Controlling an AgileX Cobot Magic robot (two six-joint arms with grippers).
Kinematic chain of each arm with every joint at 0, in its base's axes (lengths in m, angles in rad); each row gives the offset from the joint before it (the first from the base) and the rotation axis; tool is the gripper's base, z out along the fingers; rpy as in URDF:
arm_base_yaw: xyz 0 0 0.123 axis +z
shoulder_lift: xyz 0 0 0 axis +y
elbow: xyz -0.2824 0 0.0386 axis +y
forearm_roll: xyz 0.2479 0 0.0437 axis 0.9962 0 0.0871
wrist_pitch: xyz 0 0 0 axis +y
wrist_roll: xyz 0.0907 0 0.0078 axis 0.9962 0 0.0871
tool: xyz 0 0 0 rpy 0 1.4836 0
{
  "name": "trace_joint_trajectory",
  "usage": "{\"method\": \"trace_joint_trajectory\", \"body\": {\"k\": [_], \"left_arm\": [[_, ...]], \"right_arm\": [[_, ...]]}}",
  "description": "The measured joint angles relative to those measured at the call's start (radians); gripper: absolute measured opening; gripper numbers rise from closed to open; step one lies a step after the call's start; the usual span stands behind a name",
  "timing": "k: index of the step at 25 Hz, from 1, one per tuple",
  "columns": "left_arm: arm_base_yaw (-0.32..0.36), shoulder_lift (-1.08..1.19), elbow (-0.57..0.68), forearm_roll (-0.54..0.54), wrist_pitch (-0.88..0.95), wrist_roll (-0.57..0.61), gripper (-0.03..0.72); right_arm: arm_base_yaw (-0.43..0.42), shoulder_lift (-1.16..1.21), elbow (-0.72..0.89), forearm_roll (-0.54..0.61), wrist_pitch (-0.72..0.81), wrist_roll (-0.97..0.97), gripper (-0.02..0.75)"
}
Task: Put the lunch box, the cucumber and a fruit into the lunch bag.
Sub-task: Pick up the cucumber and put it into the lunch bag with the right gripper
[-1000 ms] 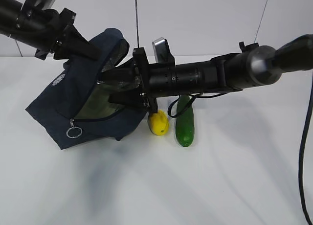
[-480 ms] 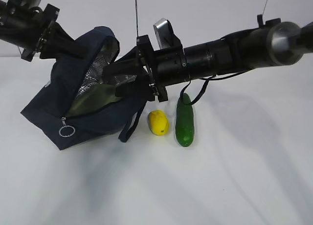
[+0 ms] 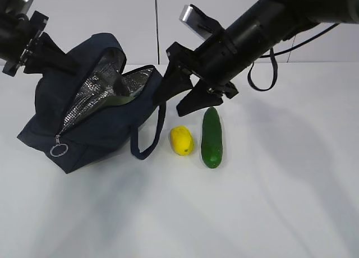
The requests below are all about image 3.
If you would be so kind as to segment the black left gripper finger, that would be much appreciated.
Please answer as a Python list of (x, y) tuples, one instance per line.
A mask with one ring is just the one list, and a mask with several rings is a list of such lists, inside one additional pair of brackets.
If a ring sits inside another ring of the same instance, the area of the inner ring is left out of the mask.
[(67, 55), (68, 57), (71, 57), (69, 54), (66, 54), (65, 52), (63, 52), (56, 45), (56, 43), (51, 39), (51, 37), (45, 32), (43, 32), (41, 34), (41, 36), (39, 37), (39, 45), (40, 45), (40, 47), (39, 47), (39, 55), (42, 55), (42, 54), (45, 54), (45, 55), (60, 54), (60, 55)]
[(77, 72), (77, 62), (67, 55), (60, 54), (29, 56), (25, 63), (24, 73), (44, 73), (47, 68), (75, 74)]

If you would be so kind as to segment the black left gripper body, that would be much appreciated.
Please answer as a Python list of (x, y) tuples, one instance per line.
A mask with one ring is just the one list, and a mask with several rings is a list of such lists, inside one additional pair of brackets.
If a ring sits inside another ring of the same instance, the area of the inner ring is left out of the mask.
[(31, 55), (30, 48), (45, 29), (48, 17), (35, 11), (31, 18), (21, 13), (1, 13), (1, 59), (3, 73), (14, 76)]

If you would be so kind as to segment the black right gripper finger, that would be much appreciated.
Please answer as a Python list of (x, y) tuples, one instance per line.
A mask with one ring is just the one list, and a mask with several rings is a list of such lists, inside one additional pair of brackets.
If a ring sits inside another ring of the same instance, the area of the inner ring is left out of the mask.
[(223, 103), (221, 96), (208, 92), (208, 85), (198, 82), (195, 87), (178, 103), (176, 110), (183, 117), (197, 110), (216, 107)]
[(193, 72), (181, 61), (170, 61), (163, 79), (153, 95), (153, 105), (160, 105), (174, 96), (193, 89)]

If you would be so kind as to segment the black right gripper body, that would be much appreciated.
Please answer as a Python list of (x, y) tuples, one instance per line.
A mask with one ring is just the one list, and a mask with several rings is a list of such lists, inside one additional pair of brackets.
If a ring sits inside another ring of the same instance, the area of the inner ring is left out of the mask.
[(167, 50), (169, 66), (165, 76), (172, 82), (181, 83), (177, 93), (192, 87), (190, 76), (196, 75), (203, 93), (228, 99), (238, 94), (231, 80), (263, 54), (263, 35), (255, 27), (219, 29), (195, 50), (174, 42)]

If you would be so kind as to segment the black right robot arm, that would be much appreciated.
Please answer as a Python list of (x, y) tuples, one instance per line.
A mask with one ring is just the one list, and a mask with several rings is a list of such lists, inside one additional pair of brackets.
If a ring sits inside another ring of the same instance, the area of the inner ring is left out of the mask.
[(180, 19), (203, 43), (195, 50), (179, 43), (167, 49), (169, 63), (153, 103), (186, 92), (177, 105), (185, 116), (237, 95), (233, 78), (262, 56), (274, 59), (276, 44), (321, 23), (357, 24), (358, 0), (258, 0), (228, 28), (192, 4)]

